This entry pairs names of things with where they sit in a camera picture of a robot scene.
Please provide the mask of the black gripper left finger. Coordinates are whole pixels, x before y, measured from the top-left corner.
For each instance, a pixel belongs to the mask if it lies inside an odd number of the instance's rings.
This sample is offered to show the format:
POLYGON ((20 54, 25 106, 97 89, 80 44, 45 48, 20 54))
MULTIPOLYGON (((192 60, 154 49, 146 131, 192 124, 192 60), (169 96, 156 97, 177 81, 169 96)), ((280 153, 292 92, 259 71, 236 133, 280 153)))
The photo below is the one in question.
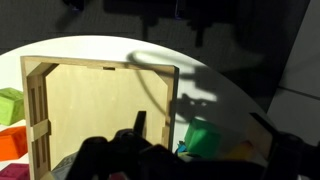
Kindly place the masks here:
POLYGON ((139 111, 137 113, 136 120, 133 126, 133 131, 141 137, 145 136, 146 114, 146 111, 139 111))

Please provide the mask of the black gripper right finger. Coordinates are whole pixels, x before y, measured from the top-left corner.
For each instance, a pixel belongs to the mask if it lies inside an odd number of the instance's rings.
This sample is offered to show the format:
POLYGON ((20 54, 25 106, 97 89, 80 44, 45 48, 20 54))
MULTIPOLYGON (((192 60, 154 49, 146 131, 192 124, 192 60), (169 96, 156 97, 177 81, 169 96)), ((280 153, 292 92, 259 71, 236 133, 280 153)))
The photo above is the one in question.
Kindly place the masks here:
POLYGON ((273 137, 278 131, 257 113, 251 113, 248 122, 248 140, 266 160, 273 148, 273 137))

